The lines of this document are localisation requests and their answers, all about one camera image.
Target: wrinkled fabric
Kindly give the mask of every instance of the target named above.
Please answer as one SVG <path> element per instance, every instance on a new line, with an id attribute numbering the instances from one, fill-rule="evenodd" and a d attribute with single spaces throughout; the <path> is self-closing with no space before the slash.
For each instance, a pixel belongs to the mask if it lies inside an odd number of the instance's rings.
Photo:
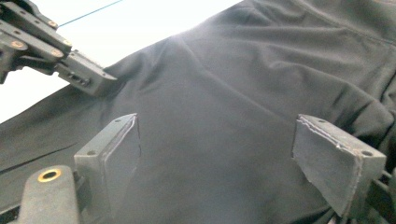
<path id="1" fill-rule="evenodd" d="M 0 211 L 137 113 L 141 161 L 115 223 L 327 223 L 291 157 L 295 119 L 326 119 L 395 166 L 392 15 L 385 1 L 244 1 L 139 50 L 106 69 L 122 83 L 107 97 L 66 87 L 0 125 Z"/>

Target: black fabric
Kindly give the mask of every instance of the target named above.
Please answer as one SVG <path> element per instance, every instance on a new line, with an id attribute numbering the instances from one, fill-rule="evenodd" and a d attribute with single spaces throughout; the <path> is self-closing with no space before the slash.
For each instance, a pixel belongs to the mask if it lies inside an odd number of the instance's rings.
<path id="1" fill-rule="evenodd" d="M 0 210 L 27 176 L 73 166 L 111 120 L 137 113 L 142 157 L 117 223 L 326 223 L 332 210 L 291 158 L 297 114 L 395 166 L 395 24 L 352 2 L 244 1 L 108 67 L 118 92 L 66 87 L 3 123 Z M 394 18 L 393 4 L 372 5 Z"/>

